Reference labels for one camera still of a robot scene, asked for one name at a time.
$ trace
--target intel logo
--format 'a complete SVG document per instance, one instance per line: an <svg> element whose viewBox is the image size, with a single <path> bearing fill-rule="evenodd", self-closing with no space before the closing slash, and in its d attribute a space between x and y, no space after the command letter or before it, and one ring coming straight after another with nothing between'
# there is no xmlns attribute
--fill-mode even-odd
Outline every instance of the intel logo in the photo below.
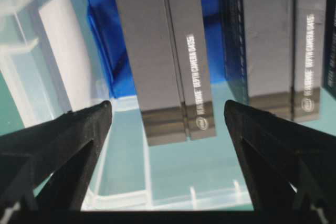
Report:
<svg viewBox="0 0 336 224"><path fill-rule="evenodd" d="M205 118L203 118L201 116L198 116L196 118L196 125L202 131L208 129L208 126L209 126L207 119L205 119Z"/></svg>
<svg viewBox="0 0 336 224"><path fill-rule="evenodd" d="M301 107L306 112L312 112L314 110L314 101L309 98L303 98L301 101Z"/></svg>

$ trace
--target transparent container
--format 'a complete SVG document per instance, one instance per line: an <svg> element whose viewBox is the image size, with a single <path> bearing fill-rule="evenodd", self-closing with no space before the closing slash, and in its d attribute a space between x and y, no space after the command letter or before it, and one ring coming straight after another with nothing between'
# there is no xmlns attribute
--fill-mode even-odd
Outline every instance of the transparent container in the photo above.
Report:
<svg viewBox="0 0 336 224"><path fill-rule="evenodd" d="M87 5L87 0L0 0L2 93L10 92L19 114L8 117L7 124L13 119L16 126L2 127L2 134L109 98ZM21 126L14 122L20 120Z"/></svg>

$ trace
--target teal surface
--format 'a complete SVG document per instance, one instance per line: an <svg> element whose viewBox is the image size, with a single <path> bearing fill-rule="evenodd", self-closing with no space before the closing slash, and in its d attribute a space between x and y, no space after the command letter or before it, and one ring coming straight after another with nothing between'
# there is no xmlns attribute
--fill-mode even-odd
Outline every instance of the teal surface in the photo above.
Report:
<svg viewBox="0 0 336 224"><path fill-rule="evenodd" d="M0 135L24 128L6 82L0 73Z"/></svg>

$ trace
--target gray box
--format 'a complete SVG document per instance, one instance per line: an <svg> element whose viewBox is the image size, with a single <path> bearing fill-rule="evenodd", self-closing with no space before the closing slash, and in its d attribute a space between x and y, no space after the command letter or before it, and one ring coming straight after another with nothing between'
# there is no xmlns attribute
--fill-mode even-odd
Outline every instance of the gray box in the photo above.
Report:
<svg viewBox="0 0 336 224"><path fill-rule="evenodd" d="M168 0L191 139L215 136L201 0Z"/></svg>
<svg viewBox="0 0 336 224"><path fill-rule="evenodd" d="M294 115L297 122L319 116L327 0L296 0Z"/></svg>
<svg viewBox="0 0 336 224"><path fill-rule="evenodd" d="M116 2L149 145L214 136L201 0Z"/></svg>
<svg viewBox="0 0 336 224"><path fill-rule="evenodd" d="M293 0L222 0L226 79L238 102L291 118Z"/></svg>

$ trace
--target clear plastic bin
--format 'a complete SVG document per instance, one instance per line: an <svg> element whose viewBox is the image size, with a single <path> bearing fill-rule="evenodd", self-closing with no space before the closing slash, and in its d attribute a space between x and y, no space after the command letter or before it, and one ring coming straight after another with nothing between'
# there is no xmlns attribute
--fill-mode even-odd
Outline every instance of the clear plastic bin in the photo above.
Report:
<svg viewBox="0 0 336 224"><path fill-rule="evenodd" d="M217 136L148 147L136 97L113 101L111 132L83 210L205 210L250 204L229 133L226 82L213 84Z"/></svg>
<svg viewBox="0 0 336 224"><path fill-rule="evenodd" d="M87 4L0 0L0 71L24 127L108 99Z"/></svg>

